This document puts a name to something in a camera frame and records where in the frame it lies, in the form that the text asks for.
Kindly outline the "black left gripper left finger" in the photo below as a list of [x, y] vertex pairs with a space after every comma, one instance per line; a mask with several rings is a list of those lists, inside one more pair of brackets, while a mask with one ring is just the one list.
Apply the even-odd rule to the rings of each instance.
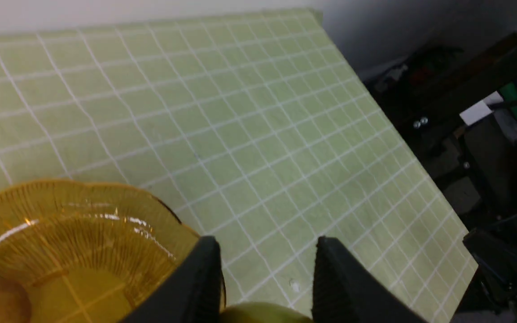
[[217, 323], [221, 311], [221, 248], [203, 236], [184, 262], [123, 323]]

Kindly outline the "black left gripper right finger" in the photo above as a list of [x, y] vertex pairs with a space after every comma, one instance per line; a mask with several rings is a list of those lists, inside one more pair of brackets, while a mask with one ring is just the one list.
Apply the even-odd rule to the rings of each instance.
[[312, 286], [315, 323], [424, 323], [334, 237], [317, 241]]

